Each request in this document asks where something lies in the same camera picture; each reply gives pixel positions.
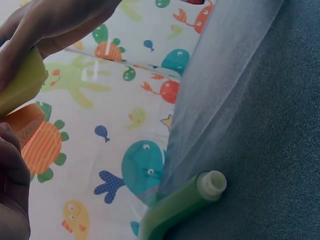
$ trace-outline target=yellow sponge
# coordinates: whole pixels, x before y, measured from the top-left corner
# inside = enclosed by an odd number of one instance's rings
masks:
[[[35,98],[47,78],[40,52],[33,47],[14,79],[0,92],[0,118]]]

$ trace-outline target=green fish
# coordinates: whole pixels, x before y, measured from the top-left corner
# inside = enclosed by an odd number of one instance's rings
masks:
[[[147,118],[147,113],[142,107],[136,106],[132,113],[129,114],[129,118],[132,121],[132,124],[125,126],[125,128],[128,128],[128,130],[139,128]]]
[[[169,4],[170,0],[155,0],[155,5],[161,9],[167,7]]]
[[[168,39],[173,39],[175,37],[178,37],[183,31],[184,28],[182,26],[178,25],[171,25],[172,34],[168,36]]]
[[[135,71],[132,67],[130,67],[130,66],[127,66],[127,67],[128,67],[129,69],[123,73],[122,78],[123,78],[123,80],[125,80],[125,81],[127,81],[127,82],[130,82],[130,81],[132,81],[133,79],[135,79],[135,77],[136,77],[136,71]]]

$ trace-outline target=red crab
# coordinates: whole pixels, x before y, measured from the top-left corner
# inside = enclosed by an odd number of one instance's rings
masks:
[[[187,22],[187,14],[186,12],[179,8],[179,15],[173,14],[173,17],[178,20],[181,23],[184,23],[190,27],[193,27],[194,30],[198,33],[201,34],[202,30],[204,29],[206,22],[210,16],[210,13],[212,12],[212,9],[214,8],[214,4],[212,3],[212,0],[208,0],[209,5],[204,7],[201,12],[198,14],[196,17],[194,24],[190,24]]]
[[[156,80],[161,80],[165,78],[164,76],[156,73],[153,73],[152,75],[152,78]],[[165,100],[167,103],[175,104],[177,100],[179,86],[180,84],[178,82],[168,79],[168,81],[165,81],[161,85],[160,92],[153,91],[150,84],[146,81],[143,82],[143,86],[141,87],[146,91],[152,92],[153,94],[161,95],[162,99]]]

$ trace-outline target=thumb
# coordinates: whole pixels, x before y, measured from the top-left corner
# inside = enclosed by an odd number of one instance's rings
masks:
[[[14,12],[0,28],[0,91],[15,77],[29,50],[39,41],[36,22],[20,11]]]

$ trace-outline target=orange turtle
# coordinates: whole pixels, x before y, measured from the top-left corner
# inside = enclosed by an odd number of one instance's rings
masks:
[[[126,51],[123,47],[119,47],[120,39],[115,38],[112,42],[108,41],[108,28],[105,24],[98,26],[93,32],[92,36],[98,46],[94,54],[96,57],[115,62],[121,62],[122,54]]]
[[[55,163],[62,166],[67,159],[64,153],[60,153],[62,142],[69,140],[66,132],[59,132],[65,123],[57,120],[54,124],[49,122],[52,107],[47,103],[37,104],[45,113],[43,123],[28,141],[21,151],[22,157],[31,173],[31,180],[37,175],[40,183],[53,178],[54,172],[50,165]]]

